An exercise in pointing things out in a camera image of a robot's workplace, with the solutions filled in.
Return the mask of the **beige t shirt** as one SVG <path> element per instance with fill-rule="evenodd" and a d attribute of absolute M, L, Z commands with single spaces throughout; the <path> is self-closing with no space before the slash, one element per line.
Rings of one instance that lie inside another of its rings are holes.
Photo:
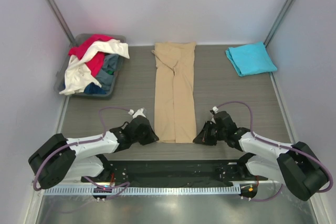
<path fill-rule="evenodd" d="M 154 131 L 161 142 L 192 143 L 196 138 L 194 104 L 195 42 L 157 42 Z"/>

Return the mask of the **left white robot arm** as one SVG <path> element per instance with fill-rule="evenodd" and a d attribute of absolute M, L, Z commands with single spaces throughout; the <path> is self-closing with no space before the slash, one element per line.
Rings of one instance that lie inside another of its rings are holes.
<path fill-rule="evenodd" d="M 158 140 L 150 122 L 142 116 L 99 135 L 66 138 L 57 133 L 28 159 L 35 175 L 33 189 L 50 189 L 63 180 L 78 177 L 106 182 L 111 177 L 106 154 L 127 150 L 134 143 L 148 145 Z"/>

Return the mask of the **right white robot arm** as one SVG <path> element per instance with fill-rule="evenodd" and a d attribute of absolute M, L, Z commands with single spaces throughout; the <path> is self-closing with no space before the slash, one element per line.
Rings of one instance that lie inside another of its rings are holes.
<path fill-rule="evenodd" d="M 329 191 L 333 178 L 308 145 L 280 143 L 262 138 L 235 123 L 207 121 L 193 140 L 196 144 L 216 145 L 225 141 L 234 149 L 245 152 L 236 167 L 241 179 L 261 176 L 282 183 L 298 199 L 307 201 L 315 193 Z"/>

